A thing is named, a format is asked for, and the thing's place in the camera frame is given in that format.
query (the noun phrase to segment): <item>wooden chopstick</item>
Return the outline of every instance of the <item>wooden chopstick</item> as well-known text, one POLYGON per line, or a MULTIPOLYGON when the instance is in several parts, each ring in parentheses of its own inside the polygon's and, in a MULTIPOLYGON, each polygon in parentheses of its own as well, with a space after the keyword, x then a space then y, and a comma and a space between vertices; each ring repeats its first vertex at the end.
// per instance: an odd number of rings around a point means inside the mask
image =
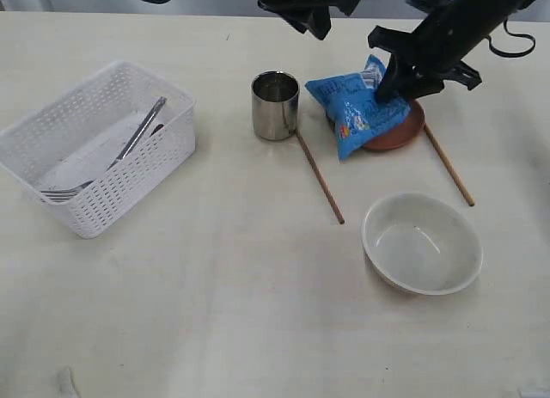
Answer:
POLYGON ((308 162, 311 165, 311 168, 315 172, 315 176, 317 177, 317 180, 319 181, 319 184, 321 185, 321 188, 323 189, 325 196, 327 196, 328 203, 333 208, 334 214, 336 215, 338 222, 340 224, 344 224, 345 220, 344 220, 344 217, 342 216, 342 212, 338 208, 338 205, 336 205, 336 201, 334 200, 333 194, 330 193, 327 183, 325 182, 325 179, 323 178, 321 171, 317 167, 317 163, 315 163, 315 159, 313 158, 313 155, 309 151, 309 147, 306 145, 306 142, 303 140, 303 137, 298 130, 296 130, 296 137, 298 138, 298 142, 300 142, 300 145, 302 146, 303 152, 305 153, 308 159, 308 162))
POLYGON ((447 155, 445 154, 445 152, 443 151, 443 149, 439 145, 439 142, 434 137, 433 133, 430 130, 430 127, 428 127, 428 125, 426 125, 426 124, 424 124, 424 131, 426 132, 426 135, 428 136, 428 139, 430 139, 431 144, 433 145, 433 148, 436 150, 437 154, 439 155, 439 158, 441 159, 441 161, 445 165, 445 168, 449 172, 450 177, 453 178, 453 181, 455 182, 456 186, 458 187, 458 190, 461 191, 462 196, 464 196, 464 199, 467 201, 467 203, 470 206, 474 206, 475 205, 474 198, 472 198, 472 195, 466 189, 466 186, 464 186, 464 183, 462 183, 461 178, 456 173, 456 171, 453 168, 453 165, 451 164, 449 158, 447 157, 447 155))

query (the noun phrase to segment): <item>white plastic basket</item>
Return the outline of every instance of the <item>white plastic basket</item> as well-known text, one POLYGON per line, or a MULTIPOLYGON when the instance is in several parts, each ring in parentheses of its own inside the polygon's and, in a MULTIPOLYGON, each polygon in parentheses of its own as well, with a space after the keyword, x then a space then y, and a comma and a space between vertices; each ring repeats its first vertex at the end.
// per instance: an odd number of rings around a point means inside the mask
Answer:
POLYGON ((116 62, 0 133, 0 164, 79 236, 96 237, 194 152, 193 107, 186 92, 116 62), (107 170, 161 96, 168 101, 140 143, 107 170), (41 192, 85 181, 94 182, 64 203, 41 192))

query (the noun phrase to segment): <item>blue snack bag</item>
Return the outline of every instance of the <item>blue snack bag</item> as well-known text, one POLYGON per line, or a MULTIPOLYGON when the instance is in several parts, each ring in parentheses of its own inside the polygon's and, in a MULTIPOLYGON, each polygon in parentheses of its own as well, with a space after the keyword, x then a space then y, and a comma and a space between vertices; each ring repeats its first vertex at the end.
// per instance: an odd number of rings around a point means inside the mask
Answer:
POLYGON ((372 138, 401 124, 410 107, 404 99, 379 104, 375 92, 386 73, 386 67, 370 55, 361 73, 313 80, 306 83, 308 92, 336 122, 338 158, 346 159, 372 138))

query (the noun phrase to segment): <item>metal cup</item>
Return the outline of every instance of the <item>metal cup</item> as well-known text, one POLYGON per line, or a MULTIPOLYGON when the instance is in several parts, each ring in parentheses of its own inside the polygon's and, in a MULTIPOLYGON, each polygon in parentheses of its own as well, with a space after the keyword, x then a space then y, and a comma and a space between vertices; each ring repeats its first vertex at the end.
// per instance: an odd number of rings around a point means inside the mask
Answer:
POLYGON ((283 140, 294 134, 300 85, 290 74, 268 71, 252 82, 252 123, 256 135, 283 140))

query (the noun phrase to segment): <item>white table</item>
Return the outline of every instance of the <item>white table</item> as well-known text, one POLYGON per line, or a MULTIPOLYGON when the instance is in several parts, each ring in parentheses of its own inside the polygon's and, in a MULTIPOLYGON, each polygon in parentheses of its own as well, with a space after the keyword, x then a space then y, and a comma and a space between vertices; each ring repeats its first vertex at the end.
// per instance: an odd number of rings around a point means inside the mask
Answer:
POLYGON ((254 75, 360 70, 376 24, 415 21, 337 20, 320 42, 279 19, 1 13, 1 127, 123 58, 196 96, 198 147, 90 241, 0 172, 0 396, 57 397, 64 365, 82 398, 512 398, 550 386, 550 25, 512 25, 537 35, 533 55, 482 44, 467 61, 483 85, 421 101, 474 208, 424 136, 339 162, 304 90, 302 134, 339 226, 296 139, 253 134, 254 75), (485 265, 466 291, 408 297, 365 265, 366 209, 407 190, 479 232, 485 265))

